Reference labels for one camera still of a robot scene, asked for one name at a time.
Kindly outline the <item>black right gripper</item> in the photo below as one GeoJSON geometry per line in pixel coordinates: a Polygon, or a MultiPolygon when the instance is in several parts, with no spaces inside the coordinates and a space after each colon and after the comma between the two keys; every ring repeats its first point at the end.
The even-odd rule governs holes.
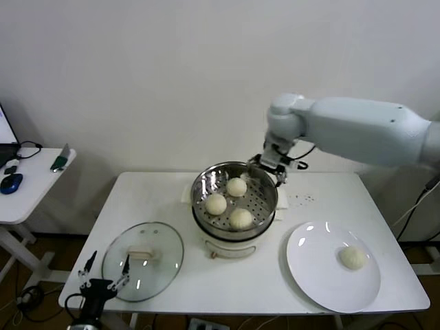
{"type": "Polygon", "coordinates": [[[286,183],[287,171],[285,164],[282,163],[282,155],[275,150],[264,150],[262,154],[256,154],[246,162],[248,173],[260,171],[261,166],[264,166],[266,171],[275,173],[277,188],[286,183]]]}

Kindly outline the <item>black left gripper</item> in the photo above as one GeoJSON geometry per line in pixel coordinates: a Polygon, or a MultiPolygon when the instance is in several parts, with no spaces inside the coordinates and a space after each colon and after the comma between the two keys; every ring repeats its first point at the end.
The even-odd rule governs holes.
{"type": "Polygon", "coordinates": [[[121,277],[114,284],[111,280],[90,279],[89,274],[96,255],[97,251],[94,251],[85,266],[78,271],[80,292],[85,299],[82,310],[103,310],[106,302],[116,297],[116,290],[121,290],[129,282],[130,256],[128,254],[123,263],[121,277]]]}

